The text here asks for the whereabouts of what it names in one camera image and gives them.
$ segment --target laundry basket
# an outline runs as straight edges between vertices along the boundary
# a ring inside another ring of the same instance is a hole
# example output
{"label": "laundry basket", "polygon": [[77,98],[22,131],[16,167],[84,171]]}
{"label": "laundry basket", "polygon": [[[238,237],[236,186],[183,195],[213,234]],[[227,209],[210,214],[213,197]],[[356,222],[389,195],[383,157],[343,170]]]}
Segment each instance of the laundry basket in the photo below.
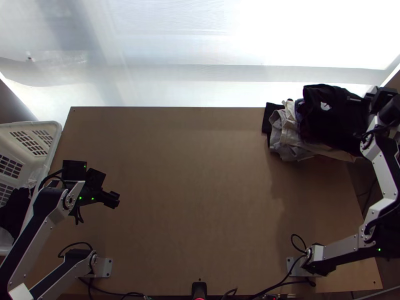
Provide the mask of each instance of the laundry basket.
{"label": "laundry basket", "polygon": [[[0,124],[0,207],[15,188],[35,186],[35,199],[39,183],[48,175],[61,131],[61,124],[55,121]],[[24,224],[32,216],[32,204]],[[0,256],[7,255],[13,241],[0,227]]]}

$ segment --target clothing pile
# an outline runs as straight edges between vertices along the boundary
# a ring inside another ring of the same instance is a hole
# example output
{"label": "clothing pile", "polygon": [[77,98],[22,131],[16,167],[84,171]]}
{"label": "clothing pile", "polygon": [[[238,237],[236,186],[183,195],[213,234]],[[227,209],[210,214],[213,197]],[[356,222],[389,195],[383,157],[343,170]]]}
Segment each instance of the clothing pile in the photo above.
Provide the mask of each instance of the clothing pile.
{"label": "clothing pile", "polygon": [[370,101],[338,86],[305,85],[303,98],[267,103],[262,132],[283,161],[315,155],[354,162],[368,127]]}

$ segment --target black cable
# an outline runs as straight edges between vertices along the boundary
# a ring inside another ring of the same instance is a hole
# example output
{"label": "black cable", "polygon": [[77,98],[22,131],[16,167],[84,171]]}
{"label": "black cable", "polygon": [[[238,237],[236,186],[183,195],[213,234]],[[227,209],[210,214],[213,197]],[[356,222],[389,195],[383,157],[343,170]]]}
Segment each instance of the black cable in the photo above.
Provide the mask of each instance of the black cable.
{"label": "black cable", "polygon": [[361,210],[362,216],[364,216],[364,214],[366,213],[366,209],[367,209],[367,207],[368,207],[368,203],[369,203],[370,200],[371,200],[372,191],[373,191],[373,188],[374,188],[374,185],[375,185],[376,182],[378,182],[378,178],[375,178],[375,179],[373,180],[373,182],[372,182],[372,184],[371,184],[371,186],[370,186],[370,188],[369,188],[368,196],[366,197],[364,206],[362,207],[362,210]]}
{"label": "black cable", "polygon": [[37,190],[40,191],[43,188],[43,186],[45,185],[46,181],[48,181],[50,178],[56,177],[56,175],[60,174],[63,170],[64,170],[63,168],[59,169],[58,171],[55,171],[54,173],[51,173],[50,175],[47,175],[45,178],[43,178],[43,180],[39,184],[39,188]]}
{"label": "black cable", "polygon": [[93,284],[93,278],[90,278],[90,279],[89,279],[89,284],[87,285],[87,294],[89,295],[89,299],[90,299],[90,300],[94,300],[94,299],[93,299],[93,296],[92,296],[92,291],[91,291],[91,289],[92,289],[92,284]]}
{"label": "black cable", "polygon": [[230,293],[233,293],[232,296],[236,295],[236,292],[237,292],[237,291],[238,291],[238,288],[237,288],[237,287],[228,290],[225,294],[222,295],[222,297],[221,297],[220,300],[225,300],[225,298],[226,298]]}
{"label": "black cable", "polygon": [[385,131],[385,130],[387,130],[389,127],[393,126],[394,123],[395,123],[395,122],[391,122],[391,123],[388,124],[388,125],[376,127],[376,128],[373,128],[373,129],[371,129],[371,130],[369,130],[369,131],[363,133],[363,134],[361,135],[361,140],[362,140],[363,142],[365,142],[365,140],[367,139],[367,137],[368,137],[369,135],[371,135],[371,134],[373,134],[373,133],[378,133],[378,132],[381,132],[381,131]]}
{"label": "black cable", "polygon": [[[301,243],[303,244],[304,250],[301,250],[299,247],[296,246],[295,242],[293,241],[293,238],[294,238],[294,237],[298,238],[298,239],[301,241]],[[291,244],[293,245],[293,247],[294,247],[297,251],[299,251],[299,252],[301,252],[301,253],[303,253],[303,254],[307,254],[307,252],[306,252],[306,249],[307,249],[306,243],[304,242],[304,240],[301,238],[300,235],[298,235],[298,234],[296,234],[296,233],[293,233],[293,234],[290,236],[290,242],[291,242]]]}
{"label": "black cable", "polygon": [[64,187],[64,189],[67,189],[67,183],[60,176],[52,176],[49,179],[52,179],[52,178],[57,178],[59,181],[62,182],[62,186]]}
{"label": "black cable", "polygon": [[61,253],[64,252],[64,250],[68,249],[69,247],[75,246],[75,245],[87,245],[90,249],[90,251],[93,251],[93,247],[91,244],[89,244],[88,242],[85,241],[77,241],[77,242],[73,242],[72,244],[69,244],[68,246],[65,246],[64,248],[62,248],[62,250],[58,253],[57,257],[59,259],[62,259],[64,257],[64,255],[61,255]]}
{"label": "black cable", "polygon": [[140,292],[130,291],[130,292],[127,292],[125,295],[123,295],[120,300],[125,299],[125,297],[141,297],[141,298],[144,298],[145,295],[143,295]]}
{"label": "black cable", "polygon": [[[78,279],[81,282],[83,282],[85,285],[87,285],[87,286],[89,285],[89,282],[83,280],[82,278],[78,277]],[[92,290],[95,290],[95,291],[98,291],[98,292],[101,292],[101,293],[104,293],[104,294],[107,294],[107,295],[112,295],[112,296],[126,296],[126,297],[139,297],[140,296],[140,297],[143,297],[143,298],[146,298],[146,299],[149,298],[149,297],[147,297],[146,295],[144,295],[144,294],[142,294],[140,292],[130,292],[130,293],[111,292],[111,291],[106,291],[106,290],[103,290],[101,288],[98,288],[97,286],[95,286],[93,284],[90,286],[90,288]]]}
{"label": "black cable", "polygon": [[268,288],[266,288],[266,289],[264,289],[264,290],[262,290],[262,291],[259,291],[258,293],[256,293],[256,294],[250,296],[247,300],[253,300],[253,299],[257,298],[257,297],[261,297],[261,296],[263,296],[264,294],[268,293],[269,291],[272,291],[272,290],[274,290],[274,289],[276,289],[276,288],[279,288],[279,287],[282,287],[282,286],[286,286],[286,285],[309,284],[309,285],[311,285],[312,287],[315,287],[315,286],[316,286],[315,282],[309,280],[308,278],[307,278],[306,280],[302,280],[302,281],[290,281],[290,282],[285,282],[285,283],[284,283],[284,281],[285,281],[286,279],[288,279],[288,277],[290,276],[290,274],[292,274],[293,268],[294,268],[295,265],[298,263],[298,261],[299,261],[301,258],[305,257],[305,256],[306,256],[306,255],[301,255],[301,256],[299,256],[299,257],[294,261],[294,263],[291,265],[291,267],[290,267],[290,269],[289,269],[289,272],[287,272],[286,276],[285,276],[280,282],[278,282],[277,284],[275,284],[275,285],[273,285],[273,286],[270,286],[270,287],[268,287]]}

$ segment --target wooden table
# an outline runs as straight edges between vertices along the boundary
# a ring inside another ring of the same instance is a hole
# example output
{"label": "wooden table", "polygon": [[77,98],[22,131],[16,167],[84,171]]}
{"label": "wooden table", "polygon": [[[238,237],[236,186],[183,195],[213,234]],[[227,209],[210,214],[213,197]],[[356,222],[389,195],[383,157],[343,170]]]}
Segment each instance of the wooden table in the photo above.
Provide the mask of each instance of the wooden table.
{"label": "wooden table", "polygon": [[[281,280],[287,256],[308,245],[352,235],[362,223],[343,162],[282,162],[261,134],[262,108],[71,109],[51,170],[63,160],[87,161],[107,174],[103,188],[120,193],[115,210],[81,209],[54,230],[29,276],[32,284],[61,263],[67,244],[86,241],[114,259],[112,275],[95,284],[118,292],[188,295],[202,280],[210,295],[238,287],[250,295]],[[375,259],[339,266],[315,289],[380,289]],[[77,282],[69,293],[85,294]]]}

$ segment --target white translucent curtain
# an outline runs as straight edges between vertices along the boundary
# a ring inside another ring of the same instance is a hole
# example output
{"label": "white translucent curtain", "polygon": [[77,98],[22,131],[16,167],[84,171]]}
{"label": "white translucent curtain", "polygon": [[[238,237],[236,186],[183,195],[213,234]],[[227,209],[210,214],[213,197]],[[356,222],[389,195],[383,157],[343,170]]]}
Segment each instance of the white translucent curtain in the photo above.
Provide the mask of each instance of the white translucent curtain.
{"label": "white translucent curtain", "polygon": [[400,63],[400,1],[0,0],[1,79],[39,120],[71,106],[264,107],[363,96]]}

